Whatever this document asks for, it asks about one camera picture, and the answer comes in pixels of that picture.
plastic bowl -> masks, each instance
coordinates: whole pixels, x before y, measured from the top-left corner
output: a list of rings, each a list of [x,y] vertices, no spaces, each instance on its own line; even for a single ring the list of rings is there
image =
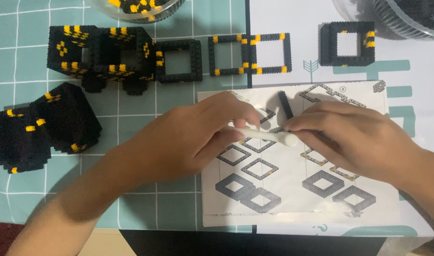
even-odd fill
[[[372,0],[372,2],[380,20],[397,35],[406,39],[434,40],[434,30],[408,17],[394,0]]]
[[[170,0],[162,5],[161,8],[152,9],[146,13],[126,14],[123,13],[122,9],[109,3],[108,0],[92,0],[95,6],[107,16],[132,23],[153,23],[163,20],[175,13],[185,1],[186,0]]]

black strip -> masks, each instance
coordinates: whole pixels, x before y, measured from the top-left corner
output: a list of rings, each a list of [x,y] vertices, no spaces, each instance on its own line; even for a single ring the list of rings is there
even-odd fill
[[[246,35],[247,35],[247,44],[250,45],[250,0],[246,0]],[[250,68],[252,66],[252,53],[249,50],[248,51],[248,70],[247,72],[247,88],[252,88],[252,73],[250,72]]]

right hand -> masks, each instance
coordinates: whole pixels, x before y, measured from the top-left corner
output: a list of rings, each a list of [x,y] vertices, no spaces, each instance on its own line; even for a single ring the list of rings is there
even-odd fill
[[[434,153],[419,147],[388,117],[349,103],[319,102],[284,128],[336,166],[397,188],[434,162]]]

white plastic stick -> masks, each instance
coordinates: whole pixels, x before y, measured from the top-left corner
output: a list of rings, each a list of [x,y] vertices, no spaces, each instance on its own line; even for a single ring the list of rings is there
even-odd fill
[[[298,143],[298,137],[288,132],[267,133],[250,128],[236,128],[230,127],[236,131],[241,132],[245,137],[265,139],[275,142],[280,142],[285,146],[294,147]]]

white paper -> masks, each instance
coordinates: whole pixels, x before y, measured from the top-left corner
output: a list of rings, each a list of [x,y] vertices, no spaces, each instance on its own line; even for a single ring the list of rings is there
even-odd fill
[[[261,114],[268,117],[261,125],[262,131],[274,132],[278,130],[279,125],[286,120],[280,100],[277,96],[277,92],[280,90],[286,92],[294,115],[299,115],[303,110],[312,106],[319,100],[350,102],[350,104],[372,108],[382,114],[387,114],[389,109],[384,86],[384,82],[381,81],[367,81],[243,89],[233,90],[233,92],[241,100],[252,104],[255,108],[259,109]],[[216,93],[218,92],[199,92],[198,101],[202,101]],[[249,223],[244,222],[241,224],[258,224],[260,222],[266,223],[265,219],[273,219],[272,222],[278,221],[279,217],[275,216],[279,213],[310,212],[315,212],[314,214],[316,214],[316,212],[331,212],[328,220],[334,223],[346,223],[345,218],[352,219],[349,220],[352,224],[358,222],[358,220],[362,223],[371,224],[381,224],[381,222],[386,224],[387,220],[389,220],[389,223],[398,220],[398,192],[390,184],[371,180],[366,177],[357,177],[353,173],[341,168],[336,169],[332,163],[327,162],[327,160],[315,151],[307,153],[306,156],[310,156],[316,159],[316,161],[306,159],[301,156],[301,154],[309,150],[309,147],[302,142],[299,142],[297,146],[291,148],[283,146],[280,143],[269,144],[272,143],[269,141],[264,142],[259,139],[250,139],[245,143],[235,143],[231,145],[231,148],[226,152],[223,152],[221,156],[219,156],[219,159],[214,159],[203,170],[204,222],[206,222],[206,219],[209,219],[209,217],[225,217],[225,215],[231,214],[241,215],[240,217],[246,216],[247,218],[250,216],[249,219],[254,220],[253,223],[249,221]],[[256,152],[266,145],[268,146],[264,151]],[[330,176],[331,180],[337,181],[338,190],[335,192],[331,190],[325,193],[326,183],[331,183],[323,178],[314,183],[314,185],[322,186],[321,188],[325,189],[325,191],[318,192],[317,194],[310,189],[306,189],[303,186],[303,181],[318,172],[325,176]],[[253,184],[258,192],[261,191],[259,188],[267,190],[270,192],[267,197],[273,193],[275,195],[271,197],[273,202],[259,195],[252,200],[245,199],[243,204],[237,196],[235,196],[235,198],[238,199],[238,201],[219,192],[218,190],[223,189],[222,183],[220,182],[230,175],[232,175],[231,177],[237,175],[238,178],[240,177],[248,183]],[[335,198],[336,195],[345,189],[349,189],[351,186],[357,188],[352,187],[353,190],[359,191],[359,189],[362,189],[368,193],[364,194],[368,195],[368,199],[364,201],[365,203],[371,201],[373,204],[369,206],[363,206],[363,204],[358,205],[363,199],[358,198],[356,195],[350,195],[345,199],[345,201],[356,205],[356,207],[350,207],[346,203],[336,203],[333,201],[333,197]],[[257,218],[252,218],[253,216],[263,216],[263,213],[271,214],[271,216],[274,214],[274,218],[259,218],[260,222]],[[351,218],[345,217],[342,219],[340,217],[334,217],[344,215],[343,213],[351,216]],[[299,218],[291,215],[288,216],[287,219],[289,219],[288,222],[295,222],[296,219],[301,220],[304,219],[304,217]]]

